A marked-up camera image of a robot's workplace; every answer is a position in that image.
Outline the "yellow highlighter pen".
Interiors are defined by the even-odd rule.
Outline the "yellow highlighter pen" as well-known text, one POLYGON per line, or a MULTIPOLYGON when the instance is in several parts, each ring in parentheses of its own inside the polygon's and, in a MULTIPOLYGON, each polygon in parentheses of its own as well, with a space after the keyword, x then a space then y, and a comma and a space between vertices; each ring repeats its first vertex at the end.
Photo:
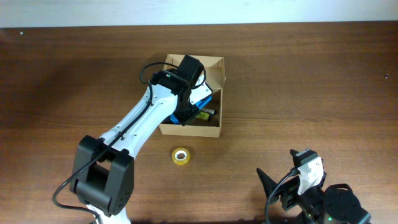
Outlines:
POLYGON ((212 119, 212 114, 201 112, 199 115, 196 116, 196 118, 203 121, 210 121, 212 119))

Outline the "black whiteboard marker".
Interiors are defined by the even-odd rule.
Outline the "black whiteboard marker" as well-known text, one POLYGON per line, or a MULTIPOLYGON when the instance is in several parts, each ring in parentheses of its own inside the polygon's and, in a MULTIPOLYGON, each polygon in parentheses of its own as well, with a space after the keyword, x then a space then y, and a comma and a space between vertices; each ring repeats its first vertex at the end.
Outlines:
POLYGON ((215 110, 208 109, 208 108, 202 108, 201 111, 205 112, 205 113, 209 113, 209 114, 216 114, 215 110))

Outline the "blue plastic holder block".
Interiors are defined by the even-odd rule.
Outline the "blue plastic holder block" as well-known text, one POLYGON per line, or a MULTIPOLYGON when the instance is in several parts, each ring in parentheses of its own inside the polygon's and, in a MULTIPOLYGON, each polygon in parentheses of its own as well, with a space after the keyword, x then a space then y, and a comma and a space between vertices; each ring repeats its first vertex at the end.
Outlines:
POLYGON ((212 96, 208 96, 194 105, 188 104, 182 109, 178 109, 176 112, 169 116, 169 120, 173 124, 181 124, 185 126, 191 123, 201 112, 201 109, 204 108, 210 101, 212 100, 212 96))

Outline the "yellow adhesive tape roll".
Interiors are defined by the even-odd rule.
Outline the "yellow adhesive tape roll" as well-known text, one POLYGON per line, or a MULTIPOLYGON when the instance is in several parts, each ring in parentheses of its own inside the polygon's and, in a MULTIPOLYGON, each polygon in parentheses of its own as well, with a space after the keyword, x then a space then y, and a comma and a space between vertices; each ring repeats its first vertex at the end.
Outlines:
POLYGON ((178 147, 172 153, 172 160, 176 165, 183 166, 189 162, 190 153, 184 147, 178 147))

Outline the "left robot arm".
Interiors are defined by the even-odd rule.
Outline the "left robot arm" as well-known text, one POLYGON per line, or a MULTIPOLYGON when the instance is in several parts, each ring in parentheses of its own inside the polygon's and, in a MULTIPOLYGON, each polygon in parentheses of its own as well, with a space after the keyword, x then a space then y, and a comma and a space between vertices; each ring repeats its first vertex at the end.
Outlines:
POLYGON ((212 94, 199 59, 185 55, 179 65, 167 64, 146 81, 138 104, 99 138, 85 136, 78 144, 70 191, 95 223, 129 223, 126 204, 134 189, 134 160, 164 120, 185 126, 200 113, 212 94))

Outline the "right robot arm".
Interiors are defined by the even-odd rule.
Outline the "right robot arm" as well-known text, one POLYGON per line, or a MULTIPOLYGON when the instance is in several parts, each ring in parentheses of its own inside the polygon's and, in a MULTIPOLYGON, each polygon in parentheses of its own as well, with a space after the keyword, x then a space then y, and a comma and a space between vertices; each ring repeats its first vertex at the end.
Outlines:
POLYGON ((280 201, 284 211, 299 206, 302 211, 293 223, 368 224, 371 214, 360 204, 348 184, 331 185, 322 189, 326 179, 323 159, 317 152, 290 150, 293 168, 280 181, 272 180, 260 168, 256 169, 264 188, 265 222, 270 223, 269 207, 280 201))

